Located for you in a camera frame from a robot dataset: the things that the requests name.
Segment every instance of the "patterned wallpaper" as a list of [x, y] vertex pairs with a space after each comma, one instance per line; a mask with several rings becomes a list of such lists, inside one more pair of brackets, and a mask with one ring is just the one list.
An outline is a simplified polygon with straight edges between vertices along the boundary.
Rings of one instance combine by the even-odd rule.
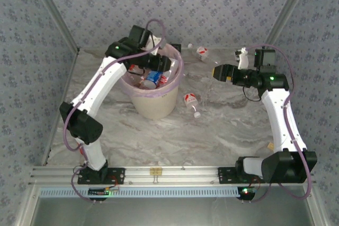
[[[304, 142], [317, 152], [314, 173], [333, 225], [339, 225], [338, 21], [338, 0], [300, 0], [276, 43], [294, 65], [293, 111]], [[288, 72], [283, 59], [279, 66]]]
[[0, 225], [13, 225], [73, 60], [41, 0], [0, 0]]
[[[106, 46], [160, 18], [169, 42], [248, 45], [267, 37], [286, 0], [53, 0], [80, 47]], [[160, 29], [154, 29], [160, 35]]]

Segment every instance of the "white trash bin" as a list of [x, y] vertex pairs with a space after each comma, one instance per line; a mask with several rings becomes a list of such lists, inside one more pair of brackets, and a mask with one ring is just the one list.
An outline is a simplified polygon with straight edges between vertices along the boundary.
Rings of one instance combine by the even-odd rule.
[[166, 86], [143, 90], [132, 85], [131, 76], [126, 73], [119, 80], [122, 90], [128, 94], [134, 107], [142, 116], [148, 119], [161, 119], [169, 115], [175, 108], [180, 81], [184, 74], [184, 63], [180, 53], [170, 44], [166, 44], [158, 53], [179, 60], [179, 66], [174, 79]]

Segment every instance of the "wallpaper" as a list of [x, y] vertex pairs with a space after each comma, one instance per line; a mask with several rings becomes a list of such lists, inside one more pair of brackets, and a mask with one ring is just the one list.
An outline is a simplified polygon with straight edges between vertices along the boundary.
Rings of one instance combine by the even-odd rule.
[[0, 225], [39, 165], [74, 54], [41, 0], [0, 0]]
[[[80, 47], [103, 47], [133, 24], [164, 20], [171, 43], [264, 42], [286, 0], [53, 0]], [[160, 36], [156, 25], [151, 28]]]
[[[338, 0], [300, 0], [276, 43], [295, 69], [293, 111], [304, 142], [317, 152], [314, 173], [333, 225], [339, 225], [338, 21]], [[282, 58], [279, 66], [288, 73]]]

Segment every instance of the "black mounting plate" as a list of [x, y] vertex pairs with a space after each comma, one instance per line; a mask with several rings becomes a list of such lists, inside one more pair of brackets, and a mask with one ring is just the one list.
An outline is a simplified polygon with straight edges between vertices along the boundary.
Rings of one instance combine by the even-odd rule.
[[93, 170], [89, 167], [79, 172], [79, 185], [114, 185], [117, 180], [119, 185], [123, 185], [125, 178], [125, 168], [107, 168], [107, 174], [103, 180], [99, 180], [92, 175]]
[[219, 167], [218, 176], [220, 184], [250, 184], [252, 181], [255, 183], [256, 180], [253, 177], [255, 175], [249, 174], [237, 174], [236, 167]]

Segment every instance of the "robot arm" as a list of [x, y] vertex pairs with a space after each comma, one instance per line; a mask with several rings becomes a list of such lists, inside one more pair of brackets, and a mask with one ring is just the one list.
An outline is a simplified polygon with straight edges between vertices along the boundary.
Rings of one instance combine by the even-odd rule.
[[[247, 58], [245, 53], [247, 52], [244, 50], [236, 51], [240, 59], [239, 65], [241, 65], [242, 58]], [[236, 86], [257, 88], [270, 119], [274, 154], [267, 158], [239, 157], [236, 162], [237, 173], [259, 176], [267, 183], [303, 183], [306, 179], [306, 172], [297, 148], [292, 142], [293, 138], [289, 134], [283, 114], [284, 107], [287, 107], [287, 118], [295, 135], [295, 142], [300, 147], [310, 171], [315, 166], [317, 157], [315, 152], [307, 151], [299, 134], [290, 103], [284, 106], [290, 94], [289, 86], [286, 76], [276, 73], [274, 57], [274, 50], [257, 49], [254, 60], [256, 70], [249, 70], [244, 65], [241, 68], [221, 65], [214, 69], [213, 76], [217, 80], [232, 82]]]
[[67, 129], [78, 144], [82, 144], [82, 153], [86, 154], [90, 169], [99, 171], [107, 167], [99, 141], [103, 126], [95, 120], [95, 117], [114, 84], [131, 65], [161, 72], [169, 70], [171, 66], [170, 59], [157, 54], [157, 49], [142, 57], [125, 59], [112, 64], [113, 61], [150, 50], [154, 46], [153, 43], [158, 44], [159, 41], [160, 39], [154, 37], [148, 30], [133, 26], [128, 38], [123, 38], [109, 46], [106, 57], [84, 90], [71, 103], [63, 102], [60, 106], [60, 113], [65, 122], [74, 105], [80, 103], [71, 115]]

